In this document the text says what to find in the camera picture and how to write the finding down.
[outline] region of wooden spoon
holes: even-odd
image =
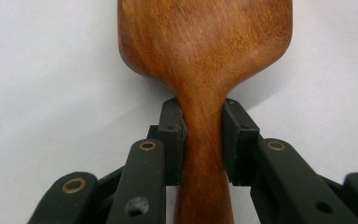
[[[286,51],[292,0],[118,0],[117,10],[124,62],[168,85],[184,111],[175,223],[233,223],[222,106],[234,86]]]

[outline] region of brown wood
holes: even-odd
[[[176,94],[188,136],[175,223],[233,223],[223,167],[228,92],[278,60],[291,0],[118,0],[119,50],[135,72]]]

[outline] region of white surface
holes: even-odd
[[[122,166],[172,98],[121,61],[116,4],[0,0],[0,223],[26,222],[62,175]],[[358,1],[295,1],[289,50],[229,97],[317,173],[358,172]],[[249,190],[231,194],[236,223],[257,223]]]

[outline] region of hole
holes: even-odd
[[[141,150],[149,151],[155,149],[156,144],[154,142],[143,142],[139,146]]]
[[[328,205],[327,203],[324,202],[316,202],[315,207],[326,214],[332,214],[333,213],[333,208],[331,208],[330,205]]]
[[[127,201],[124,211],[130,217],[138,217],[145,214],[149,210],[149,202],[145,197],[136,197]]]
[[[280,142],[276,142],[276,141],[271,141],[267,143],[267,146],[273,150],[277,150],[277,151],[282,151],[285,150],[286,147],[280,143]]]
[[[62,191],[67,194],[73,194],[73,193],[79,192],[83,188],[85,188],[86,183],[87,183],[87,181],[84,178],[81,178],[81,177],[73,178],[73,179],[66,181],[62,185]]]

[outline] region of clamp jaw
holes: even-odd
[[[261,223],[358,223],[358,173],[342,186],[317,175],[288,143],[264,139],[234,100],[226,100],[222,116],[228,179],[251,187]],[[125,166],[100,180],[80,172],[61,177],[29,223],[165,223],[165,186],[182,185],[185,139],[180,106],[168,100]]]

